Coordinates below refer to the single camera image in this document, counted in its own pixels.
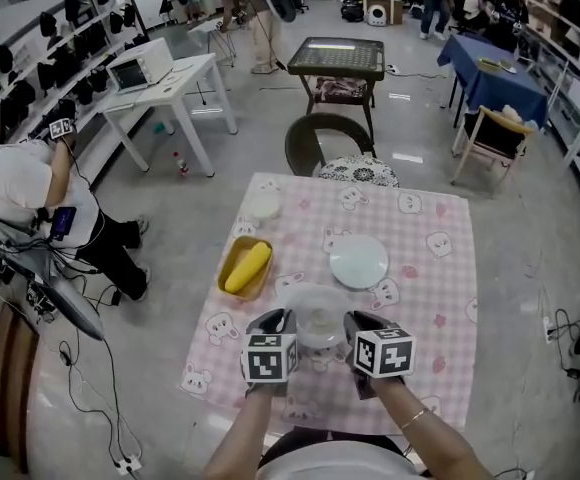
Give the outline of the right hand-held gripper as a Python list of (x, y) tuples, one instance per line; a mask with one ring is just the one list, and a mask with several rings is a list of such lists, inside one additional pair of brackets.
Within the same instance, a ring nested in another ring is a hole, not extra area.
[(372, 380), (397, 380), (414, 373), (416, 339), (403, 328), (375, 314), (348, 311), (344, 331), (352, 344), (350, 367), (361, 400), (376, 397)]

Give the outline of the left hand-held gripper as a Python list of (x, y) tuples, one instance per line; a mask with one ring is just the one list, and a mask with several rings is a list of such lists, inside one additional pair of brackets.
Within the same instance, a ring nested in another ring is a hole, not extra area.
[(296, 312), (286, 309), (262, 314), (247, 327), (241, 352), (241, 370), (248, 392), (271, 388), (285, 397), (290, 377), (299, 365)]

